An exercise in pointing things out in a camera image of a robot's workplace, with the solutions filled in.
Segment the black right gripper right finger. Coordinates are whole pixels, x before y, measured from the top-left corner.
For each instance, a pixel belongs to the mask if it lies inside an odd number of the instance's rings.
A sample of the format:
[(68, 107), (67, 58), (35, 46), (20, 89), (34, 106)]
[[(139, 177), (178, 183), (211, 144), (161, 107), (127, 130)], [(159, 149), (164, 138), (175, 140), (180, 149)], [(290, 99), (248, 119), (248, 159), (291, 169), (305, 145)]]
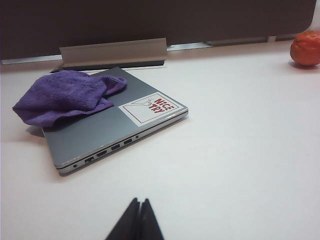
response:
[(164, 240), (161, 228), (148, 198), (141, 204), (136, 232), (137, 240)]

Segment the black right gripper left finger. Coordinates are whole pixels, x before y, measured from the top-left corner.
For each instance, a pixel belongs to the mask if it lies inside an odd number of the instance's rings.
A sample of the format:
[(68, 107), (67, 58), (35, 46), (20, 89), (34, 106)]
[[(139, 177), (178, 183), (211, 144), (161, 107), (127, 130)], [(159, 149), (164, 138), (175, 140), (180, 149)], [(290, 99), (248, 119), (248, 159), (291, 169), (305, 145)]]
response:
[(135, 240), (140, 202), (134, 198), (119, 218), (106, 240)]

